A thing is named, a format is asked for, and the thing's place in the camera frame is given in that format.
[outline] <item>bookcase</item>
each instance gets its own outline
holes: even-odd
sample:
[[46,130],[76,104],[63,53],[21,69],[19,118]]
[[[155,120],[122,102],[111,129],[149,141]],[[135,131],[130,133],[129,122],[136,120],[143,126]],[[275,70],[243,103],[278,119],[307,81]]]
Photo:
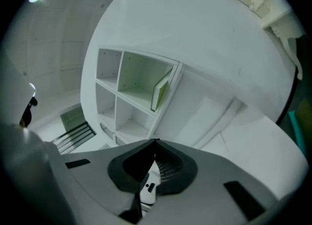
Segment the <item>bookcase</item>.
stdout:
[[[152,111],[154,86],[166,74],[168,84]],[[118,145],[153,137],[181,75],[178,61],[131,49],[99,47],[95,84],[103,132]]]

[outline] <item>teal object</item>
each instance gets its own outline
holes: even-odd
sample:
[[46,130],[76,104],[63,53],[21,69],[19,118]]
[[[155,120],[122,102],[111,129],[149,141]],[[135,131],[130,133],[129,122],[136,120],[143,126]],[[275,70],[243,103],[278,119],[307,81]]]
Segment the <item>teal object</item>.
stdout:
[[307,157],[307,151],[306,151],[306,145],[304,142],[304,137],[303,137],[302,131],[300,129],[299,123],[296,119],[295,111],[288,112],[288,115],[289,115],[289,118],[292,122],[292,127],[293,127],[293,131],[294,131],[294,135],[296,137],[297,145],[298,145],[299,149],[301,150],[301,152],[304,154],[304,156]]

